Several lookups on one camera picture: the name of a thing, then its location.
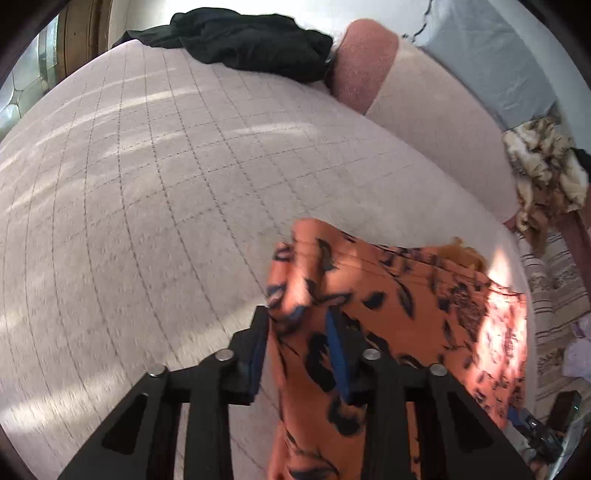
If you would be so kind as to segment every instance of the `black cloth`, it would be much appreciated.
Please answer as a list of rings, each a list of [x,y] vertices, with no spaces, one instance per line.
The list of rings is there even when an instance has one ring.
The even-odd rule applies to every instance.
[[[581,150],[579,148],[574,149],[574,154],[577,156],[577,160],[579,161],[580,165],[587,171],[589,176],[591,176],[591,155],[589,155],[585,150]]]
[[[283,15],[241,15],[226,8],[174,14],[170,25],[128,30],[113,45],[137,39],[144,45],[185,48],[202,63],[269,72],[298,82],[322,80],[332,37],[303,30]]]

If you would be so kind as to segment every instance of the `orange floral fabric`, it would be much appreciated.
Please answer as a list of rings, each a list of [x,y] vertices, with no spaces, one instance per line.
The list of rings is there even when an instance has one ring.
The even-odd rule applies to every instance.
[[[415,366],[445,364],[499,427],[524,393],[525,297],[437,248],[372,245],[319,220],[293,226],[275,251],[267,288],[269,355],[281,420],[270,480],[358,479],[365,410],[338,395],[324,321],[340,305],[350,328]],[[414,470],[420,458],[412,410]]]

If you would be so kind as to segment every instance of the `black device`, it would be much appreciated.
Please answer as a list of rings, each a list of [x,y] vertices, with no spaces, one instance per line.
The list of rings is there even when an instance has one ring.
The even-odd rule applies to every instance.
[[[107,416],[59,480],[171,480],[180,408],[189,403],[186,480],[232,480],[228,405],[253,402],[262,374],[269,317],[257,307],[251,327],[195,367],[145,374]],[[362,480],[415,480],[406,402],[415,405],[422,480],[532,480],[504,434],[443,365],[414,368],[367,343],[338,307],[326,316],[337,388],[366,405]],[[578,462],[584,462],[581,455]],[[572,477],[580,469],[571,465]]]
[[[576,390],[560,392],[550,410],[546,422],[548,428],[565,435],[579,410],[582,399],[583,397]]]
[[[527,439],[538,458],[546,463],[554,463],[558,460],[562,454],[562,439],[553,429],[534,417],[526,408],[515,410],[514,414],[510,411],[509,419],[517,431]]]

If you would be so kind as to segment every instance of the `metal screw head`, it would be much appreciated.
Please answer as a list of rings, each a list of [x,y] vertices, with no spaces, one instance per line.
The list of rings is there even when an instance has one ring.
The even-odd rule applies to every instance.
[[[445,368],[442,364],[433,364],[429,370],[436,377],[445,377],[447,375],[447,368]]]
[[[220,362],[225,362],[234,358],[234,352],[229,348],[223,348],[222,350],[218,350],[216,352],[216,358],[220,360]]]
[[[154,378],[162,377],[166,373],[166,365],[152,364],[148,367],[148,375]]]
[[[382,356],[379,350],[375,348],[368,348],[363,351],[363,358],[366,360],[377,360]]]

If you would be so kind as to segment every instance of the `wall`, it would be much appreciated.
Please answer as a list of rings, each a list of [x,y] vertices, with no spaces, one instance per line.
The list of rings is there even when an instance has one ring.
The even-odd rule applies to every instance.
[[[112,47],[126,30],[127,10],[129,0],[113,0],[111,5],[111,16],[109,17],[108,46]]]
[[[190,0],[126,1],[129,2],[126,27],[133,30],[166,24],[176,12],[211,5]],[[568,118],[577,146],[591,151],[591,91],[569,55],[552,33],[517,0],[489,1],[513,26],[544,70]],[[277,11],[276,0],[248,3],[223,0],[220,3],[220,7],[243,14]],[[279,13],[294,17],[303,27],[317,28],[338,38],[351,21],[364,17],[378,20],[399,34],[413,33],[423,23],[427,4],[428,0],[301,0],[283,4]]]
[[[398,33],[414,32],[422,24],[427,4],[428,0],[300,0],[283,3],[278,11],[276,0],[223,0],[215,6],[241,14],[289,15],[303,27],[338,37],[358,18],[374,18]],[[127,28],[140,30],[166,24],[176,12],[210,6],[211,2],[191,0],[130,0]]]

